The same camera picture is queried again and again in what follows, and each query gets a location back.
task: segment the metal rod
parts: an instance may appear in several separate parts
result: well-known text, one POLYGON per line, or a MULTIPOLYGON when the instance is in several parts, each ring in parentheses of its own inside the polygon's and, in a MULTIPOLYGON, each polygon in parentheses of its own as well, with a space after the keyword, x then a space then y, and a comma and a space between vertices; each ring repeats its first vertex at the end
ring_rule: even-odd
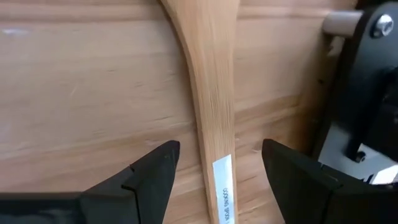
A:
POLYGON ((322 24, 326 34, 352 37, 363 11, 334 11, 329 13, 322 24))

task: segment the wooden surface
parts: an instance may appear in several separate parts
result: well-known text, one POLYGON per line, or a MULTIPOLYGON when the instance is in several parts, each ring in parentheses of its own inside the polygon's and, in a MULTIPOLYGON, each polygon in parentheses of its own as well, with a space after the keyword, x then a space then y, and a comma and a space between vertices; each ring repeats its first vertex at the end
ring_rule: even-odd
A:
MULTIPOLYGON (((239 221, 282 223, 263 138, 306 151, 333 77, 320 34, 346 0, 241 0, 234 57, 239 221)), ((0 190, 85 190, 181 141, 165 223, 209 223, 188 69, 150 0, 0 0, 0 190)))
POLYGON ((213 163, 231 156, 231 170, 227 172, 233 178, 229 203, 234 213, 228 212, 231 214, 228 219, 238 224, 238 203, 233 203, 236 198, 233 50, 239 0, 162 2, 187 59, 210 222, 217 224, 224 220, 218 211, 224 202, 218 205, 217 196, 222 194, 216 193, 213 163))

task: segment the metal bolt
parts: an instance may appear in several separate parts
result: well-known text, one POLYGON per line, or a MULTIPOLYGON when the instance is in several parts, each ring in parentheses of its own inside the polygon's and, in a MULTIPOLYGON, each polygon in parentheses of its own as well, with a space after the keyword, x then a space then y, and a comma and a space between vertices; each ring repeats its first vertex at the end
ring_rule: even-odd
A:
POLYGON ((383 14, 375 23, 372 35, 374 38, 385 37, 389 35, 394 28, 394 21, 390 15, 383 14))
POLYGON ((355 157, 355 162, 360 163, 365 161, 366 159, 366 153, 363 151, 359 151, 356 153, 356 157, 355 157))

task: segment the wooden spatula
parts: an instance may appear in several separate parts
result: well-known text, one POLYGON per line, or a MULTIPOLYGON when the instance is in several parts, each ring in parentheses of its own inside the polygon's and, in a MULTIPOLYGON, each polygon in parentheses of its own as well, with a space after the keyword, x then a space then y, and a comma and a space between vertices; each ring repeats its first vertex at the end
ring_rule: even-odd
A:
POLYGON ((239 0, 161 1, 190 70, 211 221, 237 223, 233 47, 239 0))

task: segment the white label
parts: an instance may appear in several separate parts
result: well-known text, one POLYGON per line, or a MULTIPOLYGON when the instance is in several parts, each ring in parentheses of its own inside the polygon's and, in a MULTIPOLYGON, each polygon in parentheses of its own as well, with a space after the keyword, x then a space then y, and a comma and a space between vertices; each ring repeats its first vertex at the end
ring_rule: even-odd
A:
POLYGON ((234 185, 231 155, 213 163, 220 224, 235 224, 234 185))

